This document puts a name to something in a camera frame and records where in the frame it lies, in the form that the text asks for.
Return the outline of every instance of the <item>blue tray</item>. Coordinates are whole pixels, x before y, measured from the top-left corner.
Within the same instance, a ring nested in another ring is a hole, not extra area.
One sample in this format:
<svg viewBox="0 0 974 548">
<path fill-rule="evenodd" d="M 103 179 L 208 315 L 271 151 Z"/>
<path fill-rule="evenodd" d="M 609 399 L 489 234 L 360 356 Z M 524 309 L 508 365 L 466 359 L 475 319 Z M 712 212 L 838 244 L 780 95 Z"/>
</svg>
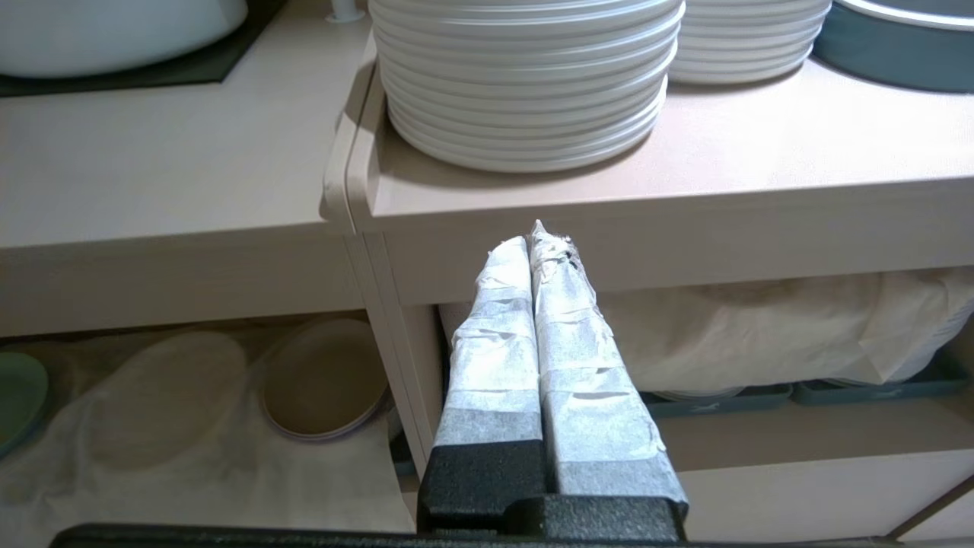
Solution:
<svg viewBox="0 0 974 548">
<path fill-rule="evenodd" d="M 792 400 L 803 406 L 832 406 L 874 400 L 933 398 L 959 392 L 971 380 L 970 374 L 946 350 L 939 350 L 930 365 L 899 384 L 840 387 L 822 380 L 795 383 Z"/>
<path fill-rule="evenodd" d="M 750 386 L 730 398 L 694 400 L 692 402 L 671 402 L 650 392 L 640 392 L 643 403 L 656 418 L 666 416 L 688 416 L 692 414 L 714 414 L 739 411 L 761 411 L 781 407 L 791 396 L 791 384 L 772 386 Z"/>
</svg>

